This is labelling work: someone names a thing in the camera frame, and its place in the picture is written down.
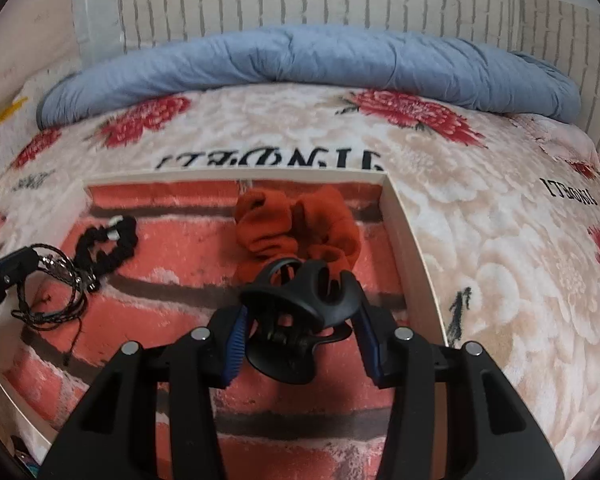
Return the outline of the rust orange scrunchie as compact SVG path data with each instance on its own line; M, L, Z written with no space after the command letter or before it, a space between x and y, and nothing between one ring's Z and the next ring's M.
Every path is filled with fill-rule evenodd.
M252 188L238 198L237 244L246 252L235 278L254 281L280 258L323 260L330 277L351 271L361 252L361 234L341 193L331 185L296 198L270 188Z

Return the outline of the clear plastic sheet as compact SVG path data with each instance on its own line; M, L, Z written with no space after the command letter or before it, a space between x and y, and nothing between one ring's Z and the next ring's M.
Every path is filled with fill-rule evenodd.
M72 0L73 28L84 67L123 53L118 0Z

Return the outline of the rolled blue quilt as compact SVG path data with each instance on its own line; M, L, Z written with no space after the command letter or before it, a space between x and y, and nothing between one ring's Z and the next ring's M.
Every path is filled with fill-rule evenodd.
M134 50L58 82L36 110L42 129L171 94L293 82L411 92L496 114L574 122L578 85L522 52L460 38L344 25L284 25Z

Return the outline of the black claw hair clip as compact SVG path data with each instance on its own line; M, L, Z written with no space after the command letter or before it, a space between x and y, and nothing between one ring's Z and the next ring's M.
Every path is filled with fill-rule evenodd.
M348 321L365 295L350 271L334 280L323 260L281 258L238 298L248 315L247 361L276 382L306 385L316 376L316 348L350 337Z

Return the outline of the white tray with brick lining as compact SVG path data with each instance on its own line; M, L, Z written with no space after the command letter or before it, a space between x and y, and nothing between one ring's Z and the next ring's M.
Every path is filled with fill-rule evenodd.
M270 263L232 304L172 344L122 344L58 432L38 476L156 478L157 394L168 384L172 474L222 479L211 391L227 387L250 356L268 356L293 382L307 382L314 349L349 337L376 386L394 392L378 477L430 478L440 347L421 325L401 326L372 306L352 273L331 285L324 262L293 258Z

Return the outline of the floral fleece bed blanket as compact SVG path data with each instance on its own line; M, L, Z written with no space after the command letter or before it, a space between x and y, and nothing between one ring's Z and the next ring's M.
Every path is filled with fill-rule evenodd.
M42 458L127 340L168 344L231 304L234 211L252 188L336 188L375 304L486 346L574 478L600 448L600 163L580 129L394 91L257 84L162 96L38 130L0 179L0 257L73 252L129 214L135 256L84 315L0 315L0 434Z

